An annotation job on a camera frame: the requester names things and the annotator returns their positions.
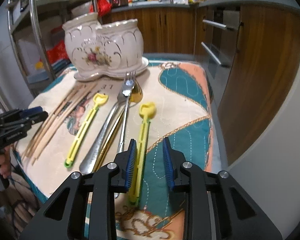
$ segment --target fork handle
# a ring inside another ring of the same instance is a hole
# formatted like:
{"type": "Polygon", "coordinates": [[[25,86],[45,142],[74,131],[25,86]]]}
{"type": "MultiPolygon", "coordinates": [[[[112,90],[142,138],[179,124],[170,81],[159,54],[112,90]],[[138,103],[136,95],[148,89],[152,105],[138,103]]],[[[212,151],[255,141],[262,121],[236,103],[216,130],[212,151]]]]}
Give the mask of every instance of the fork handle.
{"type": "Polygon", "coordinates": [[[111,122],[112,117],[118,111],[118,108],[119,108],[119,102],[116,102],[111,108],[111,111],[109,112],[105,122],[103,123],[103,126],[101,127],[101,130],[98,133],[96,139],[94,140],[90,150],[88,151],[87,155],[84,157],[83,161],[80,163],[79,171],[82,174],[89,174],[93,172],[95,162],[102,149],[102,143],[105,138],[107,128],[111,122]]]}
{"type": "Polygon", "coordinates": [[[126,104],[124,107],[121,135],[120,135],[117,153],[123,152],[123,148],[124,148],[124,139],[126,136],[126,127],[127,127],[127,117],[128,117],[128,112],[129,112],[129,101],[130,101],[130,96],[127,97],[126,104]]]}

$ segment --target table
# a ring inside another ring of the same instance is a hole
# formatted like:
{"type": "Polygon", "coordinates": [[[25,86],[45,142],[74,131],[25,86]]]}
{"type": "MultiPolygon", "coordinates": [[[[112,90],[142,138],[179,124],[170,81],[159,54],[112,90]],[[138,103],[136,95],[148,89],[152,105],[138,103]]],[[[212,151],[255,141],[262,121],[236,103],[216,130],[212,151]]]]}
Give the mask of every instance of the table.
{"type": "MultiPolygon", "coordinates": [[[[137,77],[143,89],[143,99],[138,105],[131,104],[125,150],[131,138],[138,138],[142,121],[138,115],[139,105],[153,101],[156,103],[157,113],[150,124],[140,208],[130,207],[125,194],[120,194],[115,200],[118,239],[159,239],[159,237],[182,239],[184,194],[169,193],[166,186],[162,157],[162,140],[165,136],[169,137],[174,149],[184,153],[186,160],[209,172],[217,173],[221,169],[205,72],[203,68],[193,63],[175,63],[177,67],[170,68],[166,61],[150,60],[148,69],[137,77]]],[[[54,83],[34,99],[30,107],[40,105],[47,112],[52,111],[74,86],[74,73],[74,67],[67,68],[54,83]]],[[[34,165],[31,165],[28,159],[23,161],[23,170],[28,182],[41,201],[45,201],[71,172],[78,170],[79,164],[116,101],[121,84],[122,81],[107,77],[99,79],[87,98],[80,102],[57,130],[34,165]],[[75,131],[91,109],[93,105],[91,98],[97,91],[109,95],[109,100],[100,107],[91,124],[73,169],[67,170],[63,163],[75,131]]],[[[39,126],[40,124],[34,125],[28,136],[18,142],[17,152],[24,151],[39,126]]],[[[118,141],[117,135],[103,164],[113,161],[118,141]]],[[[91,196],[88,202],[87,224],[90,200],[91,196]]]]}

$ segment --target silver bolt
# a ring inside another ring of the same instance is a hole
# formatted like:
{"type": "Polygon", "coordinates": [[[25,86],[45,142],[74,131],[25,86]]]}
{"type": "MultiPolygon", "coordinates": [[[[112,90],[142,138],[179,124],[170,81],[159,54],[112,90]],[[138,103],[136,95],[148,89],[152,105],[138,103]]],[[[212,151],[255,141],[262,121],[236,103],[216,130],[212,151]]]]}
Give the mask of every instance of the silver bolt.
{"type": "Polygon", "coordinates": [[[226,179],[229,177],[229,173],[227,171],[220,171],[220,177],[226,179]]]}
{"type": "Polygon", "coordinates": [[[109,164],[107,165],[107,168],[110,169],[110,170],[113,170],[113,169],[115,169],[116,167],[117,167],[117,164],[115,164],[115,163],[109,163],[109,164]]]}
{"type": "Polygon", "coordinates": [[[189,169],[189,168],[192,167],[192,163],[190,163],[190,162],[184,162],[184,163],[182,164],[182,166],[185,167],[186,169],[189,169]]]}
{"type": "Polygon", "coordinates": [[[72,179],[77,179],[77,178],[79,178],[80,177],[80,173],[79,172],[73,172],[73,173],[71,173],[71,178],[72,179]]]}

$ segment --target silver fork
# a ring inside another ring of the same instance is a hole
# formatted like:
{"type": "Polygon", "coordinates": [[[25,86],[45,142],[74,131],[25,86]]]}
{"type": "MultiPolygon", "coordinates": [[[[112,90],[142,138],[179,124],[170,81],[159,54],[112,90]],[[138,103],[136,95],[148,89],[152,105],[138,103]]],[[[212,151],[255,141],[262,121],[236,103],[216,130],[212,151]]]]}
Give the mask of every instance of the silver fork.
{"type": "Polygon", "coordinates": [[[82,174],[89,174],[93,172],[94,165],[96,163],[96,160],[102,150],[102,144],[106,135],[106,131],[108,129],[108,126],[112,120],[112,117],[117,113],[119,107],[126,102],[127,97],[124,95],[124,91],[127,90],[127,80],[128,79],[128,74],[126,74],[125,80],[122,84],[121,90],[117,96],[117,102],[113,105],[111,108],[105,122],[103,123],[103,126],[101,127],[100,132],[98,133],[95,141],[93,142],[90,150],[88,151],[87,155],[84,157],[83,161],[79,165],[79,171],[82,174]]]}
{"type": "Polygon", "coordinates": [[[125,87],[122,90],[122,93],[126,97],[126,104],[124,107],[124,115],[123,115],[123,121],[122,121],[122,127],[121,127],[121,135],[120,135],[120,140],[118,144],[118,149],[117,153],[123,152],[124,148],[124,139],[126,135],[126,126],[127,126],[127,117],[128,117],[128,112],[129,112],[129,102],[130,102],[130,96],[132,93],[132,89],[134,87],[135,81],[136,81],[136,72],[130,72],[129,74],[126,74],[126,77],[128,79],[125,81],[125,87]]]}

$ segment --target yellow plastic spoon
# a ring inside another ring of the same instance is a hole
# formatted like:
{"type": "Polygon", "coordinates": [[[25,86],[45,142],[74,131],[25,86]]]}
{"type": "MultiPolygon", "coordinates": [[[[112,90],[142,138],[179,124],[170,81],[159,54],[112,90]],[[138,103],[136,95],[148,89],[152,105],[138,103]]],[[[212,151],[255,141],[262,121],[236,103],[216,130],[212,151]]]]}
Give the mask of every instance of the yellow plastic spoon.
{"type": "Polygon", "coordinates": [[[154,117],[156,112],[156,107],[153,102],[149,102],[140,106],[139,115],[143,118],[138,144],[137,144],[137,159],[135,165],[135,170],[133,172],[132,184],[128,192],[129,201],[132,205],[138,206],[139,198],[141,194],[141,181],[143,178],[143,168],[146,159],[146,148],[148,142],[149,134],[149,124],[150,119],[154,117]]]}
{"type": "Polygon", "coordinates": [[[108,100],[108,97],[107,95],[104,95],[104,94],[95,94],[94,97],[93,97],[93,101],[94,101],[94,106],[93,108],[89,111],[89,113],[87,114],[85,120],[83,121],[72,145],[71,145],[71,148],[68,152],[68,156],[67,156],[67,159],[65,160],[65,167],[66,168],[71,168],[72,165],[73,165],[73,162],[75,160],[75,156],[78,152],[78,149],[81,145],[81,142],[94,118],[94,116],[96,115],[96,113],[98,112],[99,110],[99,106],[102,106],[104,105],[107,100],[108,100]]]}

